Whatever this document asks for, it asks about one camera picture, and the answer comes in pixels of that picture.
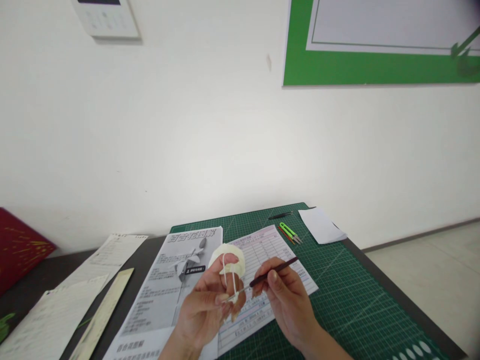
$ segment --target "ruler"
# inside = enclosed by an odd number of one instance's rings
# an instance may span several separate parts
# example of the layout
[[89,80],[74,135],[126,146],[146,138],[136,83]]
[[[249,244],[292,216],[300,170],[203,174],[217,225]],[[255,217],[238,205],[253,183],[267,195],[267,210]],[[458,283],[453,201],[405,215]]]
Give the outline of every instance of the ruler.
[[117,274],[69,360],[90,359],[133,272],[130,268]]

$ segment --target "green frame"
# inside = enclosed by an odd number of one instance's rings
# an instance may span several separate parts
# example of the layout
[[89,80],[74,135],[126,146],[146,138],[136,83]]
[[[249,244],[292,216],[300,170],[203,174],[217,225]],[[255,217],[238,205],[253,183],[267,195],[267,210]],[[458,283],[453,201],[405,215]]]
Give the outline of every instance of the green frame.
[[452,56],[307,51],[313,1],[291,0],[284,86],[480,82],[480,56],[455,45]]

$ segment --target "white paper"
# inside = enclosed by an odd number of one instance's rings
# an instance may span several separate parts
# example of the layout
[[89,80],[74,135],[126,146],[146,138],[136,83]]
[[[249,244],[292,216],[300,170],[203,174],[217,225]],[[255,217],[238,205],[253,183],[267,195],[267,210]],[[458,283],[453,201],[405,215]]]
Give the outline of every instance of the white paper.
[[0,346],[0,359],[58,360],[107,277],[46,291]]
[[146,238],[147,235],[111,234],[95,253],[57,286],[57,289],[101,275],[108,275],[105,282],[107,285]]
[[479,26],[472,0],[314,0],[306,50],[450,55]]
[[347,238],[347,234],[336,227],[320,208],[298,210],[298,213],[317,243],[329,244]]
[[[254,279],[255,273],[260,265],[266,260],[278,257],[284,261],[288,261],[295,257],[294,252],[285,240],[282,239],[274,225],[229,242],[229,244],[240,248],[245,255],[246,272],[242,280],[246,286]],[[318,290],[319,287],[315,284],[300,261],[294,262],[290,267],[300,275],[308,295]],[[247,301],[238,318],[234,323],[232,323],[229,318],[228,322],[220,328],[218,356],[223,355],[275,319],[270,301],[265,293],[252,299],[252,290],[248,288],[245,290],[245,294]]]
[[[156,360],[177,323],[185,297],[192,292],[222,240],[222,227],[169,234],[103,359]],[[183,265],[187,270],[205,269],[184,275],[181,280],[177,270]],[[200,355],[202,360],[217,357],[218,335]]]

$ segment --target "hand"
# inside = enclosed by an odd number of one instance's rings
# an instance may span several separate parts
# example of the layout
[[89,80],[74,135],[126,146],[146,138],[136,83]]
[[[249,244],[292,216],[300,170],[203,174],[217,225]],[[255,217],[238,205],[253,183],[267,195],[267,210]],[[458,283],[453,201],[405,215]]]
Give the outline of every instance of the hand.
[[268,278],[253,287],[252,296],[259,296],[262,290],[266,292],[281,331],[294,347],[302,351],[320,325],[315,319],[300,276],[290,267],[279,273],[272,270],[284,262],[278,257],[272,257],[260,266],[254,277],[268,273]]
[[[235,304],[223,303],[234,294],[234,283],[239,291],[244,283],[235,273],[220,275],[224,268],[223,255],[203,273],[192,292],[185,298],[178,315],[178,322],[159,359],[197,358],[202,348],[219,332],[225,319],[231,314],[235,319],[246,301],[245,292]],[[225,254],[225,264],[235,264],[239,259]]]
[[283,263],[283,260],[273,257],[260,266],[255,278],[268,273],[267,281],[255,285],[252,296],[266,292],[283,335],[306,359],[352,360],[315,319],[300,276],[290,267],[278,273],[272,270]]

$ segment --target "red folder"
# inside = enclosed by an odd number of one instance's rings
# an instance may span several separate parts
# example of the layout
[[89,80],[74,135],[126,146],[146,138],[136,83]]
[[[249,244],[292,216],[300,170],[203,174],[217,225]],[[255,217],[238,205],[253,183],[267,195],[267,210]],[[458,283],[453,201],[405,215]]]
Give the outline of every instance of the red folder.
[[0,207],[0,296],[56,246]]

